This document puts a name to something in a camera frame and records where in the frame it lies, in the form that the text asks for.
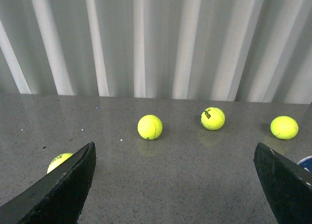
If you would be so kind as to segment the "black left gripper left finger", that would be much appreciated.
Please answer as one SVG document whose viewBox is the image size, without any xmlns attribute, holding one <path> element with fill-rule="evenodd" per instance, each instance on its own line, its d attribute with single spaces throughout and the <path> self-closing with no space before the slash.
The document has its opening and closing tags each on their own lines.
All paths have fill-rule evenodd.
<svg viewBox="0 0 312 224">
<path fill-rule="evenodd" d="M 92 185 L 93 142 L 0 207 L 2 224 L 75 224 Z"/>
</svg>

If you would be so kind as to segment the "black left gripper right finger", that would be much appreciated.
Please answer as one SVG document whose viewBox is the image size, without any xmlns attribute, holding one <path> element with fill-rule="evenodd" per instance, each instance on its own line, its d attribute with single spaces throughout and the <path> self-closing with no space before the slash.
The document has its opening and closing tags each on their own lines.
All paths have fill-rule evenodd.
<svg viewBox="0 0 312 224">
<path fill-rule="evenodd" d="M 254 153 L 254 166 L 279 224 L 312 222 L 312 174 L 263 143 Z"/>
</svg>

